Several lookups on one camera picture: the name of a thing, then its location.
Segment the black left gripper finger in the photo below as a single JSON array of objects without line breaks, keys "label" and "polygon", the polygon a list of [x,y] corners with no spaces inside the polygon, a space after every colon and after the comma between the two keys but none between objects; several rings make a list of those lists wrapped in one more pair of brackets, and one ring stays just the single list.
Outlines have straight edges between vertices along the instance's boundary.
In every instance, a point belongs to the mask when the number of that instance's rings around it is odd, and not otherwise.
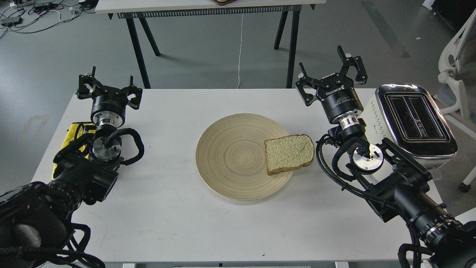
[{"label": "black left gripper finger", "polygon": [[120,89],[120,100],[134,110],[138,110],[141,105],[143,89],[133,83],[133,76],[129,78],[129,85]]},{"label": "black left gripper finger", "polygon": [[108,93],[106,86],[95,78],[95,72],[96,67],[93,67],[91,73],[78,77],[78,89],[76,91],[78,99],[94,99]]}]

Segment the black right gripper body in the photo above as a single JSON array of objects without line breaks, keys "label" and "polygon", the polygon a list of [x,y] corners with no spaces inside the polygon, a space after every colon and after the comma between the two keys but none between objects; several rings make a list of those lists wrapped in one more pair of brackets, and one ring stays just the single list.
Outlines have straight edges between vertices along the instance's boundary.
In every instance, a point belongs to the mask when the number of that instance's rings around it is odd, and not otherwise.
[{"label": "black right gripper body", "polygon": [[338,124],[342,114],[353,112],[361,114],[364,110],[354,89],[354,81],[346,76],[333,73],[321,79],[323,86],[318,86],[316,96],[321,102],[330,124]]}]

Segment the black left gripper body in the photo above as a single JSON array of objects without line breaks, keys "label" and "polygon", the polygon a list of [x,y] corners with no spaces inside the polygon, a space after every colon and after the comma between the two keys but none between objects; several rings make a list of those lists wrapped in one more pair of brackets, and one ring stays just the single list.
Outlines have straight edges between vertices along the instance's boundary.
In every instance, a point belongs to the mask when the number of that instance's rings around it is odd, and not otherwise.
[{"label": "black left gripper body", "polygon": [[94,87],[91,116],[94,117],[100,112],[113,112],[119,117],[124,117],[126,105],[129,102],[130,90],[130,86],[121,89],[109,86]]}]

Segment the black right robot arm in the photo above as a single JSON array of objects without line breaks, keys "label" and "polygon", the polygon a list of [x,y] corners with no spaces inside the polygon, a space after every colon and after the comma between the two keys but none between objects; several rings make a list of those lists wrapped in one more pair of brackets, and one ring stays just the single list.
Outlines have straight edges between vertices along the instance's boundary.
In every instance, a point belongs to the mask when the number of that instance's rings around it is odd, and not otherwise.
[{"label": "black right robot arm", "polygon": [[416,84],[384,84],[362,105],[354,83],[368,76],[360,56],[337,47],[343,63],[321,79],[301,73],[295,86],[306,106],[319,101],[333,128],[316,142],[316,159],[342,191],[364,199],[384,222],[405,221],[411,243],[398,249],[403,268],[475,267],[475,221],[462,224],[427,192],[430,170],[455,156],[457,142],[435,101]]}]

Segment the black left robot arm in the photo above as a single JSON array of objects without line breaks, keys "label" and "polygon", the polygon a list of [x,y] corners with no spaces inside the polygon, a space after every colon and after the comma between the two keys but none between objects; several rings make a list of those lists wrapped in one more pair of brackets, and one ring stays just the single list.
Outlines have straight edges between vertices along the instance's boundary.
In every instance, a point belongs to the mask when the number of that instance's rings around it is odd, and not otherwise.
[{"label": "black left robot arm", "polygon": [[138,110],[142,89],[116,88],[95,78],[95,68],[78,78],[78,99],[92,99],[91,123],[54,157],[56,168],[49,183],[31,182],[1,195],[1,267],[37,268],[46,262],[73,268],[103,268],[87,254],[91,230],[73,223],[81,204],[106,199],[119,176],[120,166],[143,158],[145,147],[135,129],[121,128],[126,107]]}]

